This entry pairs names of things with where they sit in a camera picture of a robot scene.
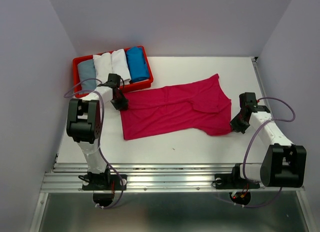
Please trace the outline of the pink t-shirt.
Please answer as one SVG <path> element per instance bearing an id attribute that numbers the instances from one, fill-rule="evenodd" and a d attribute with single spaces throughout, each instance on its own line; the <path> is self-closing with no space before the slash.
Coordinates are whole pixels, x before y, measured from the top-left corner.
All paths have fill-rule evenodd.
<path id="1" fill-rule="evenodd" d="M 215 74 L 188 84 L 131 92 L 128 109 L 120 113 L 124 140 L 185 129 L 209 136 L 231 133 L 232 102 Z"/>

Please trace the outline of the red plastic tray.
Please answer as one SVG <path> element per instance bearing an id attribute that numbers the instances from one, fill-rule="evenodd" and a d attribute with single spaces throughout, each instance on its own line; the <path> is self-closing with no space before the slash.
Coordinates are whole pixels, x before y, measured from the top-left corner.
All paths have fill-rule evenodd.
<path id="1" fill-rule="evenodd" d="M 137 83 L 132 83 L 132 81 L 130 81 L 130 83 L 128 85 L 122 85 L 121 83 L 124 82 L 123 80 L 120 83 L 120 88 L 122 89 L 123 92 L 132 92 L 132 91 L 136 91 L 136 90 L 141 90 L 141 89 L 145 89 L 145 88 L 149 88 L 152 84 L 152 82 L 154 81 L 153 75 L 152 75 L 152 71 L 147 59 L 147 54 L 145 51 L 145 48 L 143 46 L 138 46 L 139 48 L 142 48 L 143 50 L 143 54 L 144 54 L 144 59 L 146 61 L 147 64 L 147 68 L 149 71 L 149 79 L 141 81 L 141 82 L 137 82 Z M 88 55 L 88 56 L 83 56 L 83 57 L 78 57 L 78 58 L 74 58 L 72 61 L 72 74 L 73 74 L 73 84 L 75 86 L 74 91 L 77 92 L 76 94 L 76 98 L 82 98 L 84 96 L 87 95 L 87 90 L 82 90 L 81 84 L 86 80 L 80 81 L 79 78 L 79 73 L 78 73 L 78 68 L 77 65 L 80 62 L 86 61 L 86 60 L 90 60 L 93 59 L 93 55 Z M 97 78 L 93 78 L 93 80 L 96 80 L 96 86 L 100 83 L 102 83 L 102 81 L 98 80 Z"/>

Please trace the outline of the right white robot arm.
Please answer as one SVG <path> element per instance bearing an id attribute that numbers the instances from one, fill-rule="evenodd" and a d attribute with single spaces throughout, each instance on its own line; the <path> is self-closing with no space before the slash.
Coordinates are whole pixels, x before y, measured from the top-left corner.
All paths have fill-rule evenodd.
<path id="1" fill-rule="evenodd" d="M 246 149 L 243 162 L 236 164 L 230 174 L 232 185 L 241 187 L 247 182 L 261 183 L 265 187 L 302 187 L 307 151 L 295 145 L 279 129 L 269 108 L 259 105 L 255 93 L 239 95 L 240 111 L 231 120 L 233 132 L 244 134 L 249 127 L 255 129 Z M 256 137 L 267 148 L 261 164 L 248 163 L 248 154 Z"/>

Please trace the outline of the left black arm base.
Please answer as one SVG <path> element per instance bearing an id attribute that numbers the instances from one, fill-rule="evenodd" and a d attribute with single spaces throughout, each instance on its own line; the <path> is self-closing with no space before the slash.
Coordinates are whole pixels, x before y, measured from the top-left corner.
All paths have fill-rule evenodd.
<path id="1" fill-rule="evenodd" d="M 122 185 L 116 174 L 93 174 L 79 175 L 84 191 L 121 191 L 126 190 L 127 185 Z"/>

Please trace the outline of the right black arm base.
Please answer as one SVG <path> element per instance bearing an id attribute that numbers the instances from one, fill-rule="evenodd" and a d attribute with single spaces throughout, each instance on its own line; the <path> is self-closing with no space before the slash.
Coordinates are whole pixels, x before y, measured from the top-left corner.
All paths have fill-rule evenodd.
<path id="1" fill-rule="evenodd" d="M 260 188 L 260 181 L 253 179 L 245 179 L 241 177 L 241 165 L 237 163 L 231 170 L 231 173 L 216 173 L 214 180 L 211 182 L 212 187 L 216 189 L 258 189 Z"/>

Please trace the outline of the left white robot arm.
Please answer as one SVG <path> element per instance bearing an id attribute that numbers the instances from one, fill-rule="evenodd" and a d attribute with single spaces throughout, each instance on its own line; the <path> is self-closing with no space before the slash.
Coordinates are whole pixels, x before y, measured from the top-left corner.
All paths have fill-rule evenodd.
<path id="1" fill-rule="evenodd" d="M 118 74 L 109 74 L 107 81 L 99 79 L 94 90 L 84 90 L 71 93 L 74 88 L 83 81 L 73 86 L 64 94 L 69 98 L 66 133 L 78 144 L 86 159 L 87 175 L 81 179 L 94 183 L 101 189 L 108 188 L 111 184 L 109 169 L 101 151 L 101 133 L 105 115 L 105 103 L 110 102 L 118 111 L 125 111 L 129 107 L 129 101 L 123 94 L 123 78 Z M 79 93 L 85 92 L 86 96 L 76 98 Z"/>

